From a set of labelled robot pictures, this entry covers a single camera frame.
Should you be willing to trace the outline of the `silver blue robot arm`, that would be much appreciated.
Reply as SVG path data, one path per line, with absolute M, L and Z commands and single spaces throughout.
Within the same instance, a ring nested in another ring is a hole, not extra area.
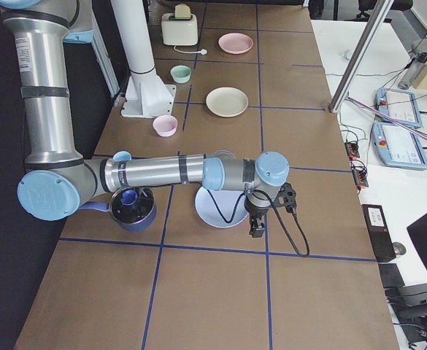
M 295 209 L 287 183 L 289 164 L 278 152 L 237 159 L 229 152 L 133 159 L 127 152 L 85 160 L 75 149 L 64 40 L 75 27 L 90 28 L 89 1 L 1 1 L 3 23 L 13 33 L 21 95 L 31 140 L 20 205 L 34 217 L 55 221 L 78 209 L 106 211 L 128 231 L 154 221 L 154 187 L 199 183 L 206 190 L 237 191 L 250 218 L 250 235 L 262 236 L 270 209 Z

